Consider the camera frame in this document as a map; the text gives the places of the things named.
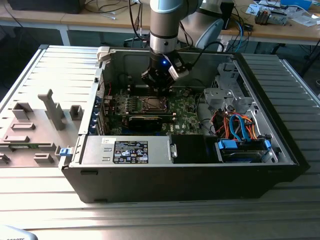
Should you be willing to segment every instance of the power supply label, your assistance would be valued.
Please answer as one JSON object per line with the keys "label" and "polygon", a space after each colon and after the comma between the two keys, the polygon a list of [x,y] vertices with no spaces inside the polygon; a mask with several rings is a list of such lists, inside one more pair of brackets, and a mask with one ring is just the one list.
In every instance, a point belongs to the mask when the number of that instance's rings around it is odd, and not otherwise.
{"label": "power supply label", "polygon": [[113,162],[115,164],[147,164],[148,141],[115,141]]}

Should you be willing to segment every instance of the motherboard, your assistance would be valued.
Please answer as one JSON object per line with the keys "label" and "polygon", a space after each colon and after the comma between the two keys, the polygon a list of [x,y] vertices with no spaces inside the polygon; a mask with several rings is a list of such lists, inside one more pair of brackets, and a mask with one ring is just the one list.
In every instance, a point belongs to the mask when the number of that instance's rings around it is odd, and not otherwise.
{"label": "motherboard", "polygon": [[167,96],[134,95],[120,90],[105,97],[109,135],[202,134],[195,111],[195,92],[173,89]]}

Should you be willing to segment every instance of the circuit board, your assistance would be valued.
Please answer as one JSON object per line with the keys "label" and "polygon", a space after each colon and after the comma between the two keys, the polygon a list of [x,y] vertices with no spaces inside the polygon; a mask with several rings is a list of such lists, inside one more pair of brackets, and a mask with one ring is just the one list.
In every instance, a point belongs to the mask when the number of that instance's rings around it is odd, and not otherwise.
{"label": "circuit board", "polygon": [[[106,115],[111,135],[202,134],[195,113],[194,94],[186,88],[172,91],[169,96],[132,96],[125,91],[112,96],[113,107]],[[131,132],[124,127],[123,119],[130,116],[155,117],[165,120],[157,132]]]}

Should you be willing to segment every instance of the metal ridged surface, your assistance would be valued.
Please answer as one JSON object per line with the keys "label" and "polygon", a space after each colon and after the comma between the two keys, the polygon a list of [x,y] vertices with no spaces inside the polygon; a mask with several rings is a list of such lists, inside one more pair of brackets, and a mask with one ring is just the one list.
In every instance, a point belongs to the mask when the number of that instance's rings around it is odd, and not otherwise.
{"label": "metal ridged surface", "polygon": [[[317,97],[277,56],[243,54],[243,57],[306,160],[320,160],[320,105]],[[274,69],[264,69],[263,66],[273,66]]]}
{"label": "metal ridged surface", "polygon": [[[277,108],[294,114],[292,106]],[[0,168],[0,224],[25,228],[39,240],[319,239],[319,151],[302,152],[311,168],[259,199],[86,204],[56,167]]]}
{"label": "metal ridged surface", "polygon": [[32,109],[45,109],[38,94],[52,89],[52,99],[63,110],[72,105],[86,108],[97,65],[96,47],[49,46],[39,50],[21,84],[0,113],[0,137],[6,132],[17,102],[29,103]]}

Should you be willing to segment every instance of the blue cable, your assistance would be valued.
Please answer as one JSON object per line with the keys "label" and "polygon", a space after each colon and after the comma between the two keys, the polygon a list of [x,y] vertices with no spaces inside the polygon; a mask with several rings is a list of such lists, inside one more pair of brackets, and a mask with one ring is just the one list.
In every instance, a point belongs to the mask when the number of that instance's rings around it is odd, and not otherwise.
{"label": "blue cable", "polygon": [[229,127],[230,127],[230,132],[231,134],[236,138],[238,139],[238,141],[241,141],[241,138],[235,133],[234,131],[234,126],[232,125],[232,122],[234,120],[234,118],[237,117],[240,121],[240,125],[241,125],[241,131],[242,131],[242,136],[245,140],[247,140],[248,142],[251,141],[250,137],[248,136],[247,132],[246,132],[246,127],[245,127],[245,121],[242,119],[241,116],[238,116],[238,115],[232,115],[230,117],[230,122],[229,122]]}
{"label": "blue cable", "polygon": [[238,47],[236,48],[235,50],[235,53],[238,52],[240,46],[241,46],[241,43],[242,43],[242,36],[244,35],[244,32],[242,30],[242,27],[241,27],[241,24],[238,22],[238,21],[235,21],[236,24],[238,24],[239,28],[240,28],[240,32],[241,32],[241,35],[240,35],[240,42],[239,42],[239,45]]}

